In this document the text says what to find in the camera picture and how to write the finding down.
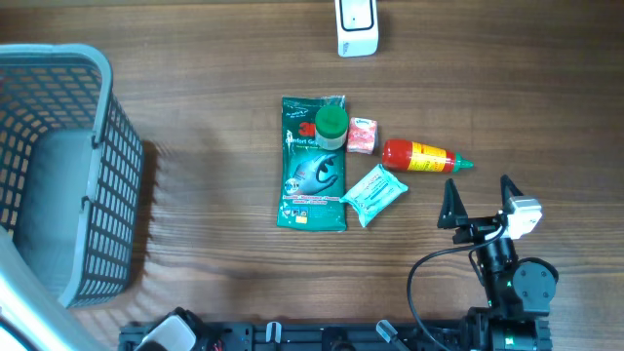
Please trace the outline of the orange tissue pack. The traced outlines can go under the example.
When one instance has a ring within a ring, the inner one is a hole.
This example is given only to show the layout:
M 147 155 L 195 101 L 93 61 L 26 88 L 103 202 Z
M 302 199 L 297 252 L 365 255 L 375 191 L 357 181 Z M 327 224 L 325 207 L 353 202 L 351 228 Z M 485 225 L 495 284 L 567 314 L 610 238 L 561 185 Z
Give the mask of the orange tissue pack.
M 350 153 L 372 154 L 377 145 L 377 122 L 352 117 L 348 128 L 346 150 Z

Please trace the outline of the green 3M gloves packet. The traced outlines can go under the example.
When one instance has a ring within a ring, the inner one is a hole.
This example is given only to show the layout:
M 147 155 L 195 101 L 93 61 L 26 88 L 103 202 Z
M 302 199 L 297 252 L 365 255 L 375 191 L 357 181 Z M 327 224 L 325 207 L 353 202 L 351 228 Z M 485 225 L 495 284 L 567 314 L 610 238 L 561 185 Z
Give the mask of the green 3M gloves packet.
M 277 225 L 304 231 L 344 231 L 345 143 L 336 150 L 315 140 L 315 116 L 320 108 L 339 105 L 346 97 L 283 97 L 283 170 Z

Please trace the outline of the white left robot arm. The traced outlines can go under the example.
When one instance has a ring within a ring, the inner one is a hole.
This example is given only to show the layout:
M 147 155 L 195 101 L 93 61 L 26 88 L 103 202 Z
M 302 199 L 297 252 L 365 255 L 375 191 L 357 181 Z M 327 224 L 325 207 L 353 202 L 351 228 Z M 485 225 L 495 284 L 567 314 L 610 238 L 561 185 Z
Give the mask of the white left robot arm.
M 6 229 L 1 230 L 1 317 L 36 350 L 103 350 L 45 290 L 25 264 Z M 174 314 L 138 339 L 139 350 L 189 351 L 196 333 Z

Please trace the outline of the teal wet wipes pack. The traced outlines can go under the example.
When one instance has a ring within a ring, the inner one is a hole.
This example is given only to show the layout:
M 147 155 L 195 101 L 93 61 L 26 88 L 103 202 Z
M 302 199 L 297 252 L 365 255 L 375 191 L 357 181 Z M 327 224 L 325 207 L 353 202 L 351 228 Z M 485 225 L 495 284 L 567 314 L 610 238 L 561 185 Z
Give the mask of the teal wet wipes pack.
M 339 202 L 350 205 L 356 212 L 360 224 L 367 227 L 381 211 L 408 190 L 409 188 L 391 172 L 381 164 L 377 164 L 351 187 Z

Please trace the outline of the green lid plastic jar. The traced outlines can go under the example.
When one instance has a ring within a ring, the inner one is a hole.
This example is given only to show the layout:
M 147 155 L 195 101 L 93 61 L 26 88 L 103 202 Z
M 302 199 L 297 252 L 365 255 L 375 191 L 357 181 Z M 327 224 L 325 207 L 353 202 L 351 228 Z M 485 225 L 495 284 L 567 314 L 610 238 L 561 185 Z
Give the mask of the green lid plastic jar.
M 326 150 L 340 148 L 347 139 L 349 117 L 339 105 L 327 105 L 318 110 L 315 116 L 315 140 Z

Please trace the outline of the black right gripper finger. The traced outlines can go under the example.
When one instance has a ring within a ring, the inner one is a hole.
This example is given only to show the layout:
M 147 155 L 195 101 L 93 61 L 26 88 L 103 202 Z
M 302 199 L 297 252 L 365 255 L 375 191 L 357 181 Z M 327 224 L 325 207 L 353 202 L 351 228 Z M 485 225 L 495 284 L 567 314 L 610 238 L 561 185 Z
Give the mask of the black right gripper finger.
M 465 226 L 468 214 L 461 201 L 459 192 L 452 178 L 445 182 L 444 199 L 437 226 L 440 229 L 453 229 Z
M 511 205 L 510 201 L 513 197 L 523 196 L 524 193 L 515 185 L 510 177 L 503 175 L 500 178 L 501 186 L 501 198 L 503 205 L 503 212 L 510 213 Z

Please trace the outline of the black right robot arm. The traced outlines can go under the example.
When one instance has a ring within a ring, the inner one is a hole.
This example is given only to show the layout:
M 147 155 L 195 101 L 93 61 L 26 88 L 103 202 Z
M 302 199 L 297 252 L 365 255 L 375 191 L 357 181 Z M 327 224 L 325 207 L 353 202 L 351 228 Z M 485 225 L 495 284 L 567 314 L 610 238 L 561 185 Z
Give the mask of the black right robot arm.
M 474 246 L 469 260 L 488 300 L 487 308 L 470 308 L 459 322 L 458 335 L 447 334 L 445 341 L 460 350 L 551 350 L 546 318 L 559 273 L 541 258 L 519 258 L 514 246 L 536 227 L 542 206 L 507 175 L 500 186 L 502 209 L 493 216 L 470 217 L 454 181 L 445 184 L 438 227 L 453 229 L 456 245 Z

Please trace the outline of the red sauce bottle green cap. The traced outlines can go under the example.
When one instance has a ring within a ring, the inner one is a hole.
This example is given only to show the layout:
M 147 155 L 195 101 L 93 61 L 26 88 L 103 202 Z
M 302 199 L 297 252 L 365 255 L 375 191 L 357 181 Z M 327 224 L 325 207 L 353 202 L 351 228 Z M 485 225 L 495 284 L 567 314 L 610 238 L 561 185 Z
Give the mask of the red sauce bottle green cap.
M 382 165 L 392 171 L 458 173 L 474 168 L 460 153 L 404 139 L 388 139 L 382 151 Z

